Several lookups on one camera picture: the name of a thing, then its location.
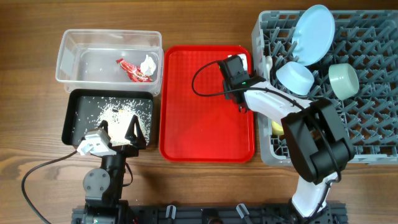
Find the rice food waste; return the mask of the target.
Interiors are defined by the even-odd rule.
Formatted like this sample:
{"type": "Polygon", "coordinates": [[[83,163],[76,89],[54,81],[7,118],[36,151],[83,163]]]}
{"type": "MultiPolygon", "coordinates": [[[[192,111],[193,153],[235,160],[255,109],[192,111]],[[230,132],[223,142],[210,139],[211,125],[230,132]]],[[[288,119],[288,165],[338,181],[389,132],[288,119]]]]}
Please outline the rice food waste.
{"type": "Polygon", "coordinates": [[[145,98],[116,98],[106,96],[82,96],[77,103],[72,133],[72,144],[77,146],[91,129],[108,122],[108,135],[113,146],[128,144],[125,139],[131,119],[136,115],[146,143],[150,142],[153,102],[145,98]]]}

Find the white plastic spoon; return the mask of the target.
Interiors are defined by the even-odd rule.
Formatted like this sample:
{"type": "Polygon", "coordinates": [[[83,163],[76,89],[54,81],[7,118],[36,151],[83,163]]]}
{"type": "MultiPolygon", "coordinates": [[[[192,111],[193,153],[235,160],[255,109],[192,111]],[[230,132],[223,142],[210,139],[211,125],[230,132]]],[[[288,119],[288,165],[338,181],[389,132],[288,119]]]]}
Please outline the white plastic spoon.
{"type": "Polygon", "coordinates": [[[265,62],[266,62],[266,79],[267,79],[267,81],[269,81],[270,78],[271,78],[271,70],[272,70],[272,67],[273,67],[273,59],[272,59],[272,57],[269,56],[269,55],[266,56],[265,62]]]}

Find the yellow cup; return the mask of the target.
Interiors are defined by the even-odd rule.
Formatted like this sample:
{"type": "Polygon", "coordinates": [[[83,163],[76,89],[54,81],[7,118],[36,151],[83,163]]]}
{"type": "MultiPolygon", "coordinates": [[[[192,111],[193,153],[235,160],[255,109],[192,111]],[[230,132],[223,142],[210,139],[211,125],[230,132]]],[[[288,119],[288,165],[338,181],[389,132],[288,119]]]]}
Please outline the yellow cup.
{"type": "Polygon", "coordinates": [[[281,136],[284,135],[284,129],[275,121],[271,121],[271,128],[273,135],[281,136]]]}

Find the red snack wrapper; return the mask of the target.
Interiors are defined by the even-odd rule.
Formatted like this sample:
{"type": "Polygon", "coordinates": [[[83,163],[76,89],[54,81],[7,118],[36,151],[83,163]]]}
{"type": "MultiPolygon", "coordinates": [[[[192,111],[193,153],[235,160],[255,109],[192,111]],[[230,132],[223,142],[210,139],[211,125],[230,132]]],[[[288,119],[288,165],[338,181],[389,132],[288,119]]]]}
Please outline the red snack wrapper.
{"type": "Polygon", "coordinates": [[[133,82],[152,82],[152,79],[143,74],[138,66],[126,62],[123,58],[117,60],[116,63],[127,73],[133,82]]]}

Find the light blue bowl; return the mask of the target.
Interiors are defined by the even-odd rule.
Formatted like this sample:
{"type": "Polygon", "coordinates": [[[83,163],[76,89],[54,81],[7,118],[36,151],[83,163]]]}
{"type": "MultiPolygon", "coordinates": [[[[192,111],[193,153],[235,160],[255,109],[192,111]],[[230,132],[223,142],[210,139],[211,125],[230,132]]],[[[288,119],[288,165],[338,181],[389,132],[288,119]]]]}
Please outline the light blue bowl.
{"type": "Polygon", "coordinates": [[[307,95],[315,81],[312,72],[297,62],[287,62],[276,71],[276,77],[297,95],[307,95]]]}

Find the white tissue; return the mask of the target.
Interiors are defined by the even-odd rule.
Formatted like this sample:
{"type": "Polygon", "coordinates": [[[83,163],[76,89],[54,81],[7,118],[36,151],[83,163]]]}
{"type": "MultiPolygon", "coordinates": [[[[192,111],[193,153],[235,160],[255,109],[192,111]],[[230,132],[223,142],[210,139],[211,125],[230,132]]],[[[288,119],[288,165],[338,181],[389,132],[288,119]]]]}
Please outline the white tissue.
{"type": "Polygon", "coordinates": [[[146,76],[152,76],[157,68],[153,58],[146,55],[145,60],[140,65],[140,71],[146,76]]]}

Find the light blue plate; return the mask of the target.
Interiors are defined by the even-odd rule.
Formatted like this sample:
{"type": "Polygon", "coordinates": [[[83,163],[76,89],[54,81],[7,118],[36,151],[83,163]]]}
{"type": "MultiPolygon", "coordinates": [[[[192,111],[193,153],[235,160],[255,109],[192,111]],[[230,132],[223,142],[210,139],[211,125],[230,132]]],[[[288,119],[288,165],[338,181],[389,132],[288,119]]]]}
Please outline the light blue plate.
{"type": "Polygon", "coordinates": [[[329,9],[321,4],[308,8],[295,26],[293,57],[304,66],[318,62],[329,51],[334,35],[335,20],[329,9]]]}

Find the green bowl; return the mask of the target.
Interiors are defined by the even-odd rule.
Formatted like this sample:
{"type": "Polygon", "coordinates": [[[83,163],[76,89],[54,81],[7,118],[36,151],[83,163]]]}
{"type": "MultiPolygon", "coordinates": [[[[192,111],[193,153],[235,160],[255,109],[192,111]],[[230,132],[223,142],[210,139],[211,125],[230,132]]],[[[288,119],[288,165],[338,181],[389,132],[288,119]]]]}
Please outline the green bowl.
{"type": "Polygon", "coordinates": [[[330,65],[328,76],[332,90],[339,100],[348,99],[359,91],[358,76],[348,63],[330,65]]]}

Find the white plastic fork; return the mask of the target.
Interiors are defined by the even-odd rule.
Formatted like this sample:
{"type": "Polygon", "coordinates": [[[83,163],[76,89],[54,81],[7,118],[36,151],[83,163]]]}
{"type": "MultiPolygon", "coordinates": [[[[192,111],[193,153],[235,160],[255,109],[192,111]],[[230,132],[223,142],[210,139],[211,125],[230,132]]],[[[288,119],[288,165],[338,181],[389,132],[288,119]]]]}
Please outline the white plastic fork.
{"type": "Polygon", "coordinates": [[[246,113],[247,112],[247,108],[244,105],[239,105],[239,112],[240,113],[246,113]]]}

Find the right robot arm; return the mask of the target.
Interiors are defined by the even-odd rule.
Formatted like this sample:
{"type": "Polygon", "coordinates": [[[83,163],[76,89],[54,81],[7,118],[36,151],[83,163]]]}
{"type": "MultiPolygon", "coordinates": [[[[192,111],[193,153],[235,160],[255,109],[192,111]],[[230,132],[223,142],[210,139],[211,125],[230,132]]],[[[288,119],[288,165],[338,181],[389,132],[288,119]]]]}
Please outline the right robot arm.
{"type": "Polygon", "coordinates": [[[299,181],[291,204],[310,222],[325,208],[333,184],[354,157],[353,145],[333,103],[304,100],[274,88],[264,78],[225,77],[227,99],[280,123],[299,181]]]}

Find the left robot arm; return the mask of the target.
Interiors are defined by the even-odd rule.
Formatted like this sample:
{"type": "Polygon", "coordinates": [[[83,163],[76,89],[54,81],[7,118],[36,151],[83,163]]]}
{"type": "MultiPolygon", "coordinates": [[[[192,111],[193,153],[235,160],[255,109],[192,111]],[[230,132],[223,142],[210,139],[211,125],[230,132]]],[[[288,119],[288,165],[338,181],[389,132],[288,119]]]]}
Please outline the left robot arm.
{"type": "Polygon", "coordinates": [[[88,131],[81,139],[77,151],[83,155],[101,158],[101,166],[89,171],[83,179],[85,207],[81,215],[75,215],[73,223],[137,223],[127,201],[121,199],[124,174],[131,171],[126,159],[137,157],[147,146],[136,115],[125,133],[129,144],[113,146],[108,134],[108,122],[88,131]]]}

